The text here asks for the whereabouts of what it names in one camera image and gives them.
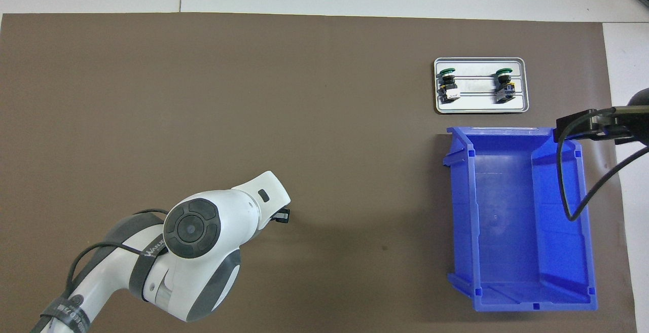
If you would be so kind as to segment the green push button switch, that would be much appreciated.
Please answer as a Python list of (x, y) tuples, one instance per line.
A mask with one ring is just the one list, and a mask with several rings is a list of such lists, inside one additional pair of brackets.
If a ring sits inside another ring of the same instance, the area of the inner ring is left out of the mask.
[(499, 69), (496, 72), (498, 87), (494, 91), (494, 101), (498, 104), (509, 102), (515, 97), (515, 84), (512, 82), (511, 68)]
[(461, 92), (456, 83), (455, 69), (447, 68), (439, 73), (440, 87), (438, 94), (442, 103), (452, 103), (461, 97)]

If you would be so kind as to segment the grey metal tray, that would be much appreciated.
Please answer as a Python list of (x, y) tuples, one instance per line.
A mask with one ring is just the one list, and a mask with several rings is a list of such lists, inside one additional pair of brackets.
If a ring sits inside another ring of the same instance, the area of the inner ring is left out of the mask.
[[(438, 94), (441, 70), (454, 68), (461, 97), (442, 103)], [(495, 102), (498, 87), (496, 72), (511, 68), (515, 97), (506, 103)], [(529, 109), (525, 61), (519, 57), (440, 57), (432, 65), (435, 107), (441, 114), (521, 114)]]

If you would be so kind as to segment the brown table mat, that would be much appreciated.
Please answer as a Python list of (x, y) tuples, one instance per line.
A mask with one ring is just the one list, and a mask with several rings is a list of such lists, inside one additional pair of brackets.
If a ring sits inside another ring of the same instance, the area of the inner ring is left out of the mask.
[[(519, 57), (529, 109), (441, 114), (440, 57)], [(0, 333), (28, 333), (118, 220), (271, 170), (292, 202), (217, 311), (127, 291), (91, 333), (633, 333), (618, 178), (590, 204), (598, 310), (485, 314), (450, 285), (448, 127), (610, 105), (603, 27), (387, 17), (9, 15), (0, 30)]]

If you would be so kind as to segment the blue plastic storage bin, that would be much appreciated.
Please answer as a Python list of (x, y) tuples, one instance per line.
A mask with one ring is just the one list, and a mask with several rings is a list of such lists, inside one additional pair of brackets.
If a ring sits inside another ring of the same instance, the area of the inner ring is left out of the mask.
[(566, 218), (547, 127), (450, 127), (454, 269), (478, 312), (598, 309), (590, 220)]

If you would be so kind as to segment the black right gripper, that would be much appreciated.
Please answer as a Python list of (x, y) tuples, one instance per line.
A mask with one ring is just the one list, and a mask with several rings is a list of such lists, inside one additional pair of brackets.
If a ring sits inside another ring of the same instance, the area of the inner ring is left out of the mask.
[[(573, 123), (565, 139), (586, 139), (596, 136), (599, 125), (597, 110), (584, 110), (555, 120), (555, 142)], [(615, 144), (639, 141), (649, 146), (649, 89), (638, 91), (626, 106), (609, 107), (603, 111), (603, 136), (599, 140), (614, 140)]]

